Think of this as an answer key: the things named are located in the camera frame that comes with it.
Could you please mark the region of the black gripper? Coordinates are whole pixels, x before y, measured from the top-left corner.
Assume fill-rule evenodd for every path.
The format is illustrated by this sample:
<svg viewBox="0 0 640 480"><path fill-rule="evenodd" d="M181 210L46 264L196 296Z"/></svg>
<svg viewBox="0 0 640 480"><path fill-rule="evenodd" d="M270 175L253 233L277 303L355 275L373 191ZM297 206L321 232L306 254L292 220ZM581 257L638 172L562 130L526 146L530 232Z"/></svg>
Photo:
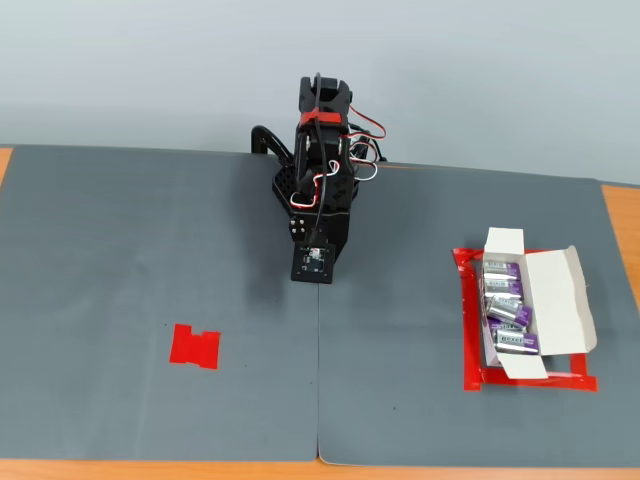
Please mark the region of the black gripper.
<svg viewBox="0 0 640 480"><path fill-rule="evenodd" d="M349 221L349 213L322 214L320 218L313 212L293 213L289 231L294 241L294 262L301 263L316 248L329 263L334 263L347 242Z"/></svg>

